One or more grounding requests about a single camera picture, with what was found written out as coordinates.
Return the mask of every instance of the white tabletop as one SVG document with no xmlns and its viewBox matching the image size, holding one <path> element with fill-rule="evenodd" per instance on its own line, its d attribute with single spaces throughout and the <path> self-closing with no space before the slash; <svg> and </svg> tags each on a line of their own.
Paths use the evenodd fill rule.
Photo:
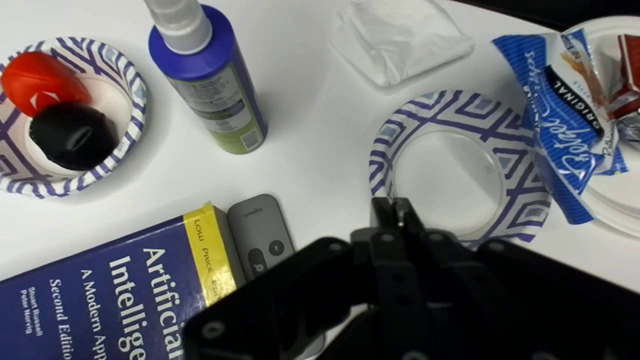
<svg viewBox="0 0 640 360">
<path fill-rule="evenodd" d="M 464 4 L 444 6 L 477 45 L 470 58 L 390 89 L 376 88 L 328 42 L 347 0 L 205 0 L 231 20 L 269 122 L 248 155 L 218 148 L 153 64 L 142 0 L 4 0 L 0 57 L 37 40 L 73 35 L 123 51 L 151 91 L 142 141 L 115 173 L 65 199 L 0 193 L 0 279 L 200 207 L 226 210 L 260 193 L 280 200 L 298 248 L 348 239 L 369 221 L 367 159 L 380 124 L 402 103 L 461 88 L 522 109 L 511 69 L 490 40 L 544 28 Z M 640 291 L 640 241 L 596 224 L 570 226 L 557 206 L 532 244 L 542 254 Z"/>
</svg>

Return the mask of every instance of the gray remote control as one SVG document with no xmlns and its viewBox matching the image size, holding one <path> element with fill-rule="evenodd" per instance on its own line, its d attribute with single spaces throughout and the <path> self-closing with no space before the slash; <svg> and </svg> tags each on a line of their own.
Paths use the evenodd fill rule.
<svg viewBox="0 0 640 360">
<path fill-rule="evenodd" d="M 278 201 L 262 194 L 233 205 L 227 218 L 247 281 L 293 255 L 294 248 Z M 298 360 L 317 355 L 324 335 L 315 340 Z"/>
</svg>

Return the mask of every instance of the spray bottle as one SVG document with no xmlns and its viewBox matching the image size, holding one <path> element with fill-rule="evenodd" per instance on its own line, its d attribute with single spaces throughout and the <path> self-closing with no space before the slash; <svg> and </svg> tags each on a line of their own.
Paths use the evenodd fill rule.
<svg viewBox="0 0 640 360">
<path fill-rule="evenodd" d="M 222 149 L 257 149 L 267 124 L 229 20 L 197 0 L 145 2 L 156 24 L 149 36 L 156 65 Z"/>
</svg>

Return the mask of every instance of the plastic bag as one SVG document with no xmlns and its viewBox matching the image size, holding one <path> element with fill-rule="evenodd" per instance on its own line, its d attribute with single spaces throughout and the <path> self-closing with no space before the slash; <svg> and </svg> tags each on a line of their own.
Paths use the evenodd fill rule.
<svg viewBox="0 0 640 360">
<path fill-rule="evenodd" d="M 541 180 L 569 223 L 593 220 L 580 198 L 589 179 L 626 172 L 627 167 L 583 31 L 507 35 L 493 43 L 527 98 L 523 125 L 534 131 Z"/>
</svg>

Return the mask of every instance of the book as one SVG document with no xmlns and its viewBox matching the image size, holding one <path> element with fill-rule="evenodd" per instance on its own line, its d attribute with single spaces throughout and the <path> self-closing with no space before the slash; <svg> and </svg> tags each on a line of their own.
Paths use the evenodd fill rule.
<svg viewBox="0 0 640 360">
<path fill-rule="evenodd" d="M 244 283 L 201 209 L 0 282 L 5 359 L 181 360 L 186 321 Z"/>
</svg>

